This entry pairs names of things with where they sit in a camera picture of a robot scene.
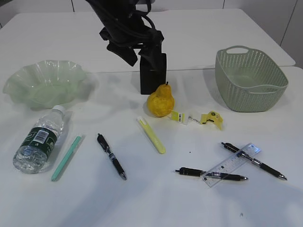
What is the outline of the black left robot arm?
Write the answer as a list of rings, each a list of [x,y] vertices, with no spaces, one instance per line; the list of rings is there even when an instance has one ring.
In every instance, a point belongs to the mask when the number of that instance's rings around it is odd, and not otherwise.
[[[99,35],[108,41],[107,50],[134,66],[138,60],[134,49],[139,49],[141,61],[147,61],[149,70],[165,70],[167,60],[161,50],[164,37],[148,17],[151,0],[89,0],[87,3],[104,25]]]

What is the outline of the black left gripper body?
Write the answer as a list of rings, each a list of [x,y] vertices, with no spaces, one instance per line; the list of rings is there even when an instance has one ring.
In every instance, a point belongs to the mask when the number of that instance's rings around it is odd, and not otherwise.
[[[147,29],[147,38],[139,38],[123,31],[118,30],[118,37],[114,38],[110,32],[104,27],[99,35],[104,41],[109,41],[108,44],[115,44],[119,47],[129,47],[131,49],[140,49],[140,44],[161,44],[164,41],[164,36],[161,31]]]

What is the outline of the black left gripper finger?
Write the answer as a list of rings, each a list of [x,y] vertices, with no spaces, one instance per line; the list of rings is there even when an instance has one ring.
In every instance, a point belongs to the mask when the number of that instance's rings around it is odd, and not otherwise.
[[[109,44],[107,50],[121,57],[130,66],[134,66],[138,60],[135,51],[129,47],[119,47],[115,44]]]
[[[161,52],[161,44],[140,44],[140,77],[148,75],[161,75],[163,70],[163,56]]]

